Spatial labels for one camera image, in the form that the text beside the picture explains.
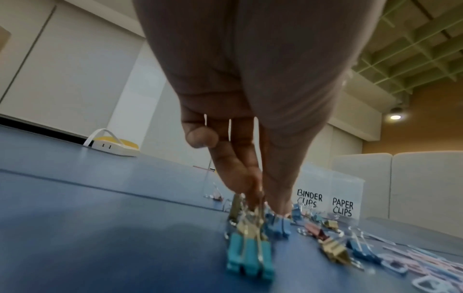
table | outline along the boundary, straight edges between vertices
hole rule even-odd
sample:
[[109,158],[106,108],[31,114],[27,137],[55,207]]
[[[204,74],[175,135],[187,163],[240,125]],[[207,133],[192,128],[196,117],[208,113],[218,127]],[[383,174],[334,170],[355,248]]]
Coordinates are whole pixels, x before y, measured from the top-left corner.
[[[10,141],[12,137],[7,136],[5,143],[4,133],[0,130],[1,292],[416,292],[410,283],[414,275],[402,279],[382,269],[369,275],[331,264],[316,241],[299,235],[295,226],[289,240],[273,246],[274,282],[229,274],[223,238],[227,214],[196,195],[198,186],[191,187],[193,192],[186,184],[174,185],[175,192],[163,189],[168,187],[162,185],[163,176],[178,180],[176,167],[132,163],[133,172],[158,177],[153,183],[145,182],[143,188],[151,190],[150,196],[130,192],[136,180],[128,171],[117,176],[129,183],[118,182],[120,189],[111,190],[101,187],[108,184],[104,181],[110,181],[109,176],[79,174],[74,167],[127,164],[122,160],[112,163],[80,146],[16,133],[13,136],[25,143],[21,147]],[[64,152],[60,160],[51,160],[54,153],[49,150],[33,149],[41,144]],[[48,164],[41,173],[38,166],[47,162],[46,156]],[[73,182],[72,176],[81,181]],[[195,176],[191,178],[191,184],[201,184],[194,181]],[[168,199],[178,191],[185,193]],[[413,231],[407,240],[440,245],[446,250],[437,254],[463,263],[463,254],[439,244],[441,235],[432,231],[377,219],[363,220],[361,227],[391,240]],[[382,243],[371,243],[381,251]]]

